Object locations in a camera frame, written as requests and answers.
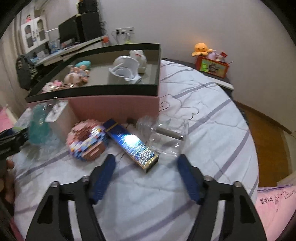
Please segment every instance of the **cartoon picture on box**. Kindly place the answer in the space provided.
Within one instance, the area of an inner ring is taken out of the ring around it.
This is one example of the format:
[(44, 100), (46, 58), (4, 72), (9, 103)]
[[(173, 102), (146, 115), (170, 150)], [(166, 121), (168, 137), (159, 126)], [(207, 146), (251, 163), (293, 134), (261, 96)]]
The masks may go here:
[(208, 59), (203, 59), (200, 70), (204, 72), (209, 72), (214, 75), (223, 76), (225, 72), (225, 66), (221, 64), (214, 63)]

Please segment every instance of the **cabinet door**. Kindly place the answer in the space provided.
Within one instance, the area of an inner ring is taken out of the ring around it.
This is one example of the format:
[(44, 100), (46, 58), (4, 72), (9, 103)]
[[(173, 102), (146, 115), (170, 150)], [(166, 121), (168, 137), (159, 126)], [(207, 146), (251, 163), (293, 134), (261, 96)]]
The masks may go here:
[(22, 32), (22, 41), (24, 43), (25, 51), (26, 53), (28, 53), (38, 46), (33, 20), (23, 24), (21, 26), (21, 32)]
[(45, 17), (41, 16), (38, 18), (34, 18), (33, 21), (34, 21), (34, 27), (36, 28), (35, 31), (37, 32), (38, 45), (48, 42), (49, 40), (48, 33), (45, 32), (47, 31)]

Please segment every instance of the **screw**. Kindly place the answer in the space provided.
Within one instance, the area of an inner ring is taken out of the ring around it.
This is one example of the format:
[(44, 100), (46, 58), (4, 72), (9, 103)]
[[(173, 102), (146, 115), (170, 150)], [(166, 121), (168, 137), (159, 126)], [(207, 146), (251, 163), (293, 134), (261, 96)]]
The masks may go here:
[(242, 183), (241, 182), (234, 182), (233, 185), (237, 188), (241, 188), (242, 187)]
[(55, 181), (55, 182), (52, 182), (52, 184), (50, 185), (52, 188), (56, 188), (59, 186), (59, 182)]
[(83, 181), (83, 182), (88, 182), (88, 181), (89, 181), (89, 176), (84, 176), (84, 177), (82, 177), (82, 181)]
[(213, 181), (214, 179), (211, 176), (204, 176), (206, 181)]

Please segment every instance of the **bed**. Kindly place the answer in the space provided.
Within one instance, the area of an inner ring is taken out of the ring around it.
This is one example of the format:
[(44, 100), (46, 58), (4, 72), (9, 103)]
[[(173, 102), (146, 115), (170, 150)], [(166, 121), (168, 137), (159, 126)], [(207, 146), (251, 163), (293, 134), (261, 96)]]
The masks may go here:
[[(160, 113), (189, 120), (189, 141), (183, 151), (203, 175), (218, 182), (243, 183), (256, 202), (258, 161), (249, 128), (232, 100), (202, 73), (161, 61)], [(145, 174), (113, 142), (94, 162), (68, 154), (63, 144), (37, 148), (26, 144), (14, 156), (15, 223), (23, 237), (50, 183), (75, 182), (116, 156), (116, 169), (103, 200), (94, 206), (106, 240), (186, 240), (199, 206), (190, 200), (173, 158), (160, 156)], [(212, 240), (218, 240), (224, 202), (220, 201)], [(75, 205), (69, 202), (75, 240), (81, 240)]]

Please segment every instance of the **black bag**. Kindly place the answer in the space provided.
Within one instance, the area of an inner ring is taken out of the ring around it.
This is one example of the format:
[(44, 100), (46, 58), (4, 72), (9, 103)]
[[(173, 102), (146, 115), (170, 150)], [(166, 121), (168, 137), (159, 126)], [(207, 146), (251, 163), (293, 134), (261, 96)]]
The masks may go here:
[(16, 60), (17, 77), (22, 89), (30, 90), (39, 82), (39, 74), (31, 60), (20, 55)]

